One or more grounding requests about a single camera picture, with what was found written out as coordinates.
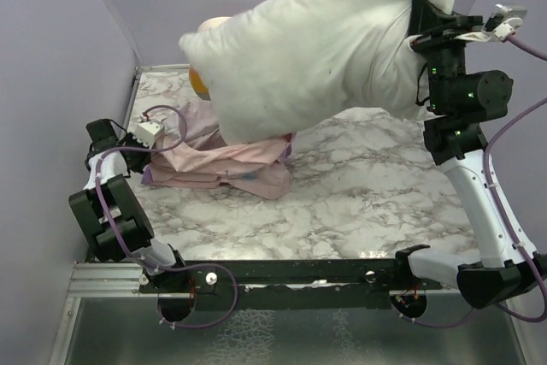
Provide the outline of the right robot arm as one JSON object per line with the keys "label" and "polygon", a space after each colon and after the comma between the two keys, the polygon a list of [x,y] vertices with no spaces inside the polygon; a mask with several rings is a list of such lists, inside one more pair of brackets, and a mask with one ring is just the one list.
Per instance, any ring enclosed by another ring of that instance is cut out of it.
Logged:
{"label": "right robot arm", "polygon": [[456,190],[479,248],[478,260],[425,245],[400,250],[394,282],[411,289],[424,280],[456,288],[475,309],[529,292],[546,278],[546,256],[524,233],[494,171],[480,126],[508,113],[514,81],[504,72],[469,74],[465,48],[471,42],[504,42],[515,35],[526,8],[497,4],[488,20],[447,14],[428,0],[412,0],[411,48],[426,58],[429,96],[418,104],[433,113],[424,142]]}

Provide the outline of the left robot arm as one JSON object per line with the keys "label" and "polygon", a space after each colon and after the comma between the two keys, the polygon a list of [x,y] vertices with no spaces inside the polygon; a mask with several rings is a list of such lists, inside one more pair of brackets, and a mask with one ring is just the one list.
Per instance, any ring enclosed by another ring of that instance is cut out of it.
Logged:
{"label": "left robot arm", "polygon": [[68,199],[76,221],[100,262],[132,260],[167,290],[177,292],[188,284],[189,272],[180,253],[155,239],[150,220],[131,186],[130,174],[143,174],[163,135],[159,121],[139,123],[120,137],[114,122],[100,119],[86,125],[91,139],[85,165],[89,179]]}

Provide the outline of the pink purple printed pillowcase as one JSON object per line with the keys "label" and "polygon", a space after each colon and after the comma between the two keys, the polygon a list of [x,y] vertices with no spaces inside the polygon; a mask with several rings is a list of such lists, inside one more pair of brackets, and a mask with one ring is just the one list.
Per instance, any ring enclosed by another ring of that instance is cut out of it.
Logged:
{"label": "pink purple printed pillowcase", "polygon": [[285,159],[291,153],[288,138],[253,144],[227,144],[220,134],[210,102],[191,100],[179,113],[162,121],[164,134],[158,148],[184,139],[176,148],[153,155],[142,183],[193,189],[229,185],[252,195],[275,200],[291,189]]}

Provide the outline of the white pillow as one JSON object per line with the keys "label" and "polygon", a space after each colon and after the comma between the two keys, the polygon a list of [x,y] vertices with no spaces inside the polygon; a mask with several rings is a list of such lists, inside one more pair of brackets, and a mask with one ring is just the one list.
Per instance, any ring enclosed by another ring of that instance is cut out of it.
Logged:
{"label": "white pillow", "polygon": [[[428,0],[444,12],[455,0]],[[248,144],[351,108],[414,119],[429,95],[411,48],[412,0],[266,0],[179,40],[221,136]]]}

